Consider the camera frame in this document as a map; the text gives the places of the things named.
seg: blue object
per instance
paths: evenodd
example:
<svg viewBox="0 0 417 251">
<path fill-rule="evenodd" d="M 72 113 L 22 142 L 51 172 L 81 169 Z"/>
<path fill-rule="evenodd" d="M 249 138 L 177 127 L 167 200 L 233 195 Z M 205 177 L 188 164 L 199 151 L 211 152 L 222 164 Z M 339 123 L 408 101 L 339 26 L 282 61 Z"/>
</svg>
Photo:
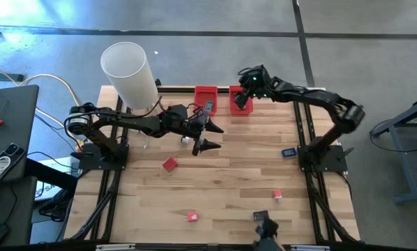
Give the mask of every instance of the blue object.
<svg viewBox="0 0 417 251">
<path fill-rule="evenodd" d="M 283 149 L 281 150 L 281 154 L 283 155 L 283 158 L 292 157 L 297 155 L 297 151 L 295 148 Z"/>
<path fill-rule="evenodd" d="M 206 102 L 206 109 L 207 112 L 211 112 L 213 110 L 213 101 Z"/>
</svg>

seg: black bracket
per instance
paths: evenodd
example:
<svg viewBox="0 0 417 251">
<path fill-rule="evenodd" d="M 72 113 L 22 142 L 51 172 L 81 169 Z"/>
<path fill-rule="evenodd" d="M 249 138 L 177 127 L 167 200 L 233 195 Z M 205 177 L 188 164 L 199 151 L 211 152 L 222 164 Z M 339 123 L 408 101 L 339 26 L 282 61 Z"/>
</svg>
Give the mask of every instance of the black bracket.
<svg viewBox="0 0 417 251">
<path fill-rule="evenodd" d="M 342 146 L 329 146 L 321 161 L 309 146 L 298 146 L 298 161 L 303 172 L 345 172 L 348 170 Z"/>
<path fill-rule="evenodd" d="M 80 159 L 78 168 L 83 170 L 122 170 L 125 169 L 128 159 L 129 146 L 119 144 L 118 158 L 102 157 L 100 149 L 95 144 L 85 144 L 82 146 L 83 152 L 72 153 L 71 155 Z"/>
</svg>

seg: red container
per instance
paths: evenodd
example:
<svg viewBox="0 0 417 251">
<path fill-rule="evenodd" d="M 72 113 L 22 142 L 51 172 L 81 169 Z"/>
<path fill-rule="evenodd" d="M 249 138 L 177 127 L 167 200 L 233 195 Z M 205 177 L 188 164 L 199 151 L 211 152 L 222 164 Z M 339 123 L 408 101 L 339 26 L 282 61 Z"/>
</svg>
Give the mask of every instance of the red container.
<svg viewBox="0 0 417 251">
<path fill-rule="evenodd" d="M 229 99 L 230 99 L 230 113 L 232 115 L 248 115 L 250 112 L 253 112 L 252 98 L 248 99 L 247 104 L 245 104 L 244 109 L 239 109 L 238 105 L 235 104 L 235 95 L 238 92 L 242 92 L 243 87 L 241 86 L 230 86 L 229 87 Z"/>
<path fill-rule="evenodd" d="M 206 109 L 207 101 L 213 102 L 213 108 L 208 115 L 215 115 L 218 107 L 218 88 L 216 86 L 196 86 L 195 87 L 195 104 L 202 106 L 202 109 Z"/>
</svg>

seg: black desk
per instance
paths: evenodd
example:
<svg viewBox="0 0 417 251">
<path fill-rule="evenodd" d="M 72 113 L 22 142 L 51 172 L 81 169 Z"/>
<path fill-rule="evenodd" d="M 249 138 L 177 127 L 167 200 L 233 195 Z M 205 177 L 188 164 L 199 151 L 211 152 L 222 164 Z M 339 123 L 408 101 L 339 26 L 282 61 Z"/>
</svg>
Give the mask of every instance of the black desk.
<svg viewBox="0 0 417 251">
<path fill-rule="evenodd" d="M 0 110 L 7 102 L 0 112 L 0 119 L 4 120 L 4 125 L 0 126 L 0 152 L 10 143 L 26 150 L 26 154 L 0 182 L 0 224 L 4 223 L 15 201 L 11 184 L 17 195 L 15 209 L 6 223 L 9 232 L 2 245 L 29 244 L 37 178 L 73 192 L 77 185 L 77 178 L 26 157 L 37 97 L 36 85 L 0 89 Z"/>
</svg>

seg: camera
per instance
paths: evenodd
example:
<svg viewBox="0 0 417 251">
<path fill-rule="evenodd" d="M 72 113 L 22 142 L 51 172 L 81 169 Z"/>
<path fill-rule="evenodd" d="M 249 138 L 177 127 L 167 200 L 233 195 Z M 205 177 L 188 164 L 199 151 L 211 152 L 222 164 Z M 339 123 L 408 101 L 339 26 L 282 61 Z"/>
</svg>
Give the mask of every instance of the camera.
<svg viewBox="0 0 417 251">
<path fill-rule="evenodd" d="M 8 155 L 13 155 L 16 150 L 18 150 L 19 146 L 17 144 L 10 144 L 9 146 L 7 146 L 6 150 L 4 151 L 5 153 L 7 153 Z"/>
</svg>

